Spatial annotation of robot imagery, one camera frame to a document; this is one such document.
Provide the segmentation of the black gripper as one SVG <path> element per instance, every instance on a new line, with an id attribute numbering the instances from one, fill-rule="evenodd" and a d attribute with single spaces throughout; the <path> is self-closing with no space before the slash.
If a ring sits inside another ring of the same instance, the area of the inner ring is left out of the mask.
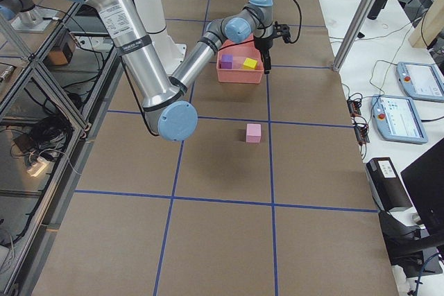
<path id="1" fill-rule="evenodd" d="M 269 74 L 271 70 L 271 57 L 269 49 L 273 47 L 273 40 L 274 38 L 272 35 L 266 37 L 254 36 L 255 48 L 259 51 L 262 51 L 262 62 L 264 65 L 265 74 Z"/>

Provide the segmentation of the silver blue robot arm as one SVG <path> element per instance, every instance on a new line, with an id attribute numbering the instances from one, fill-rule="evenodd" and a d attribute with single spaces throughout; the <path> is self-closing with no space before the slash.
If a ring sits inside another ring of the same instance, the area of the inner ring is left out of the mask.
<path id="1" fill-rule="evenodd" d="M 187 139 L 198 123 L 194 106 L 182 99 L 207 63 L 226 40 L 235 44 L 255 38 L 265 67 L 270 66 L 273 0 L 249 0 L 240 13 L 215 19 L 207 26 L 189 55 L 168 75 L 157 54 L 159 42 L 150 28 L 161 29 L 164 21 L 160 0 L 71 0 L 93 7 L 119 52 L 123 65 L 136 81 L 142 96 L 140 108 L 153 135 L 169 141 Z"/>

